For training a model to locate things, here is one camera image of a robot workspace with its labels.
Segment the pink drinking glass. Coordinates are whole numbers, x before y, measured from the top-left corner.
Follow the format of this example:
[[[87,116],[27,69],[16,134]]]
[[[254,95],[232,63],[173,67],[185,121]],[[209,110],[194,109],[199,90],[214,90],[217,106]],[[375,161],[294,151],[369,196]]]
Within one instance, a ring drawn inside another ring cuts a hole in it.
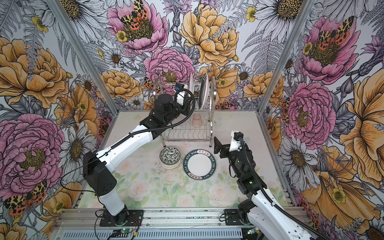
[[[191,119],[191,125],[195,128],[200,128],[203,125],[202,116],[200,114],[194,114]]]

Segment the chrome two-tier dish rack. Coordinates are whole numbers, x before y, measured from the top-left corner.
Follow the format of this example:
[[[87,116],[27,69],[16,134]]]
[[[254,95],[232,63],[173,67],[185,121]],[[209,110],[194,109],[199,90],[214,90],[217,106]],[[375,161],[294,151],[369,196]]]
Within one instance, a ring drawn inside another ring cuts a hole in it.
[[[154,99],[165,93],[166,87],[171,88],[172,97],[178,102],[176,108],[180,114],[170,124],[173,127],[161,135],[164,147],[170,142],[207,142],[210,147],[214,141],[213,118],[217,97],[216,78],[208,74],[188,83],[163,83],[160,78],[154,81]]]

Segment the green rimmed plate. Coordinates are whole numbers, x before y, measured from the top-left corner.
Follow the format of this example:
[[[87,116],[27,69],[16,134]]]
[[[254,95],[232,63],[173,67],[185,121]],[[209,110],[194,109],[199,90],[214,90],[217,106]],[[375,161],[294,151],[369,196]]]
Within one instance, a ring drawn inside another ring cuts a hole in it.
[[[209,90],[210,90],[210,80],[208,73],[205,73],[205,75],[202,78],[201,82],[201,88],[200,88],[200,96],[199,96],[199,109],[203,109],[206,101],[208,99],[209,95]]]

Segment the pink patterned bowl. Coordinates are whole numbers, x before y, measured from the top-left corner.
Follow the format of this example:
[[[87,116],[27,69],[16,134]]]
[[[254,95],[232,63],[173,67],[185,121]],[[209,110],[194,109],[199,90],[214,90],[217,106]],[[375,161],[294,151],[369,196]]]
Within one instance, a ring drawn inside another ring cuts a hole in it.
[[[165,147],[160,152],[160,161],[167,165],[180,162],[180,158],[181,153],[175,147]]]

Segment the cream white bowl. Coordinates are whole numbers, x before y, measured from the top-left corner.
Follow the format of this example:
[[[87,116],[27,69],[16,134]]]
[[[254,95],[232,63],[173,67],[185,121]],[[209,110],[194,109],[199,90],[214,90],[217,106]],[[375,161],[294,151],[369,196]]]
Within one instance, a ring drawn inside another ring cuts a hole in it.
[[[179,164],[180,164],[180,162],[177,162],[177,163],[171,164],[171,165],[167,165],[167,164],[164,164],[163,162],[161,162],[161,166],[167,170],[175,169]]]

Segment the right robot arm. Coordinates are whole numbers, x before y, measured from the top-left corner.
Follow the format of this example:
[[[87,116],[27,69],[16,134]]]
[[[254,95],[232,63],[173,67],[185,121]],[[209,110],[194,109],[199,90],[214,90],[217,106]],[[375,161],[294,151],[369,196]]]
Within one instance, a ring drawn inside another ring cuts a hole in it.
[[[238,206],[243,223],[257,227],[268,240],[314,239],[309,227],[281,207],[256,173],[253,153],[241,132],[236,132],[226,145],[214,137],[214,153],[229,160],[238,188],[248,198]]]

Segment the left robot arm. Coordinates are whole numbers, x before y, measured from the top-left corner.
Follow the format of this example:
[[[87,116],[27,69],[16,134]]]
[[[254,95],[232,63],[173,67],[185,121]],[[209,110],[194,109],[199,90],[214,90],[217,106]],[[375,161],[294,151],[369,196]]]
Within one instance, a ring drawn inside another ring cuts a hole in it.
[[[83,177],[112,217],[114,225],[125,225],[129,214],[118,195],[113,172],[140,147],[159,137],[165,130],[184,123],[192,116],[195,107],[194,94],[189,90],[178,90],[174,96],[161,94],[154,101],[154,109],[128,135],[108,148],[84,155]]]

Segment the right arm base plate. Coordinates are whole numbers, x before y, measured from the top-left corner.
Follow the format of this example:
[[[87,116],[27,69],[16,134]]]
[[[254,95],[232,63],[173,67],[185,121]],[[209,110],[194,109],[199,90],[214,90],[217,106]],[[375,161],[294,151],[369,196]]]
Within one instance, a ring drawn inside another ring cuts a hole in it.
[[[238,209],[224,209],[224,222],[226,226],[246,226],[250,223],[239,214]]]

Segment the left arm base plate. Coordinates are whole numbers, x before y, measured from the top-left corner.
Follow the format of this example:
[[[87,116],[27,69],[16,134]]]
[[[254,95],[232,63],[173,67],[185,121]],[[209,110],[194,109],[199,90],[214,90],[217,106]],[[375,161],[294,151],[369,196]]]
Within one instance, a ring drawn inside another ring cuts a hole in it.
[[[107,210],[102,214],[100,227],[139,227],[142,225],[144,210],[123,209],[116,216],[112,216]]]

